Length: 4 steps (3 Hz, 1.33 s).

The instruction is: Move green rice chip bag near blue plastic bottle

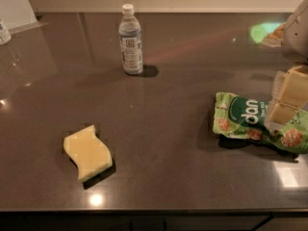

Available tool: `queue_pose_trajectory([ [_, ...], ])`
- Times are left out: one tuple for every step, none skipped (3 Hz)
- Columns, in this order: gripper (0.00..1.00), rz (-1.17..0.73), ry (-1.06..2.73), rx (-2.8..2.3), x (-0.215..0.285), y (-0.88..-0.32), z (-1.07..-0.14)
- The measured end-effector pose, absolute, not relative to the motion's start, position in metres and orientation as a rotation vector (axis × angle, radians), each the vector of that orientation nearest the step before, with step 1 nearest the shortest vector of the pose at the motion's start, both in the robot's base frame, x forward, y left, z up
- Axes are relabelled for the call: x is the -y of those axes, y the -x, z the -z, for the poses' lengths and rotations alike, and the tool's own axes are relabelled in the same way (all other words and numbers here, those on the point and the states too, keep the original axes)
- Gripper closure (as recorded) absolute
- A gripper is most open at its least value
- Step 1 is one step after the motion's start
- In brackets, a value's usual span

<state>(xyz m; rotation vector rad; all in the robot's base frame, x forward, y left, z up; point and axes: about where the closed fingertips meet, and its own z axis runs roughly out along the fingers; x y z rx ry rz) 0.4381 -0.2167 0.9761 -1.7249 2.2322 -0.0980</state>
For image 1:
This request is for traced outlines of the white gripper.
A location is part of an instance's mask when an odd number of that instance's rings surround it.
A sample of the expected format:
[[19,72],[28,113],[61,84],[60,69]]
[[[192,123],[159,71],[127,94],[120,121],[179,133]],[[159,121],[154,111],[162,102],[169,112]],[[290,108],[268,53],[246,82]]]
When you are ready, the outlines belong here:
[[275,133],[308,102],[308,0],[288,17],[281,43],[285,58],[295,65],[278,71],[273,82],[264,124]]

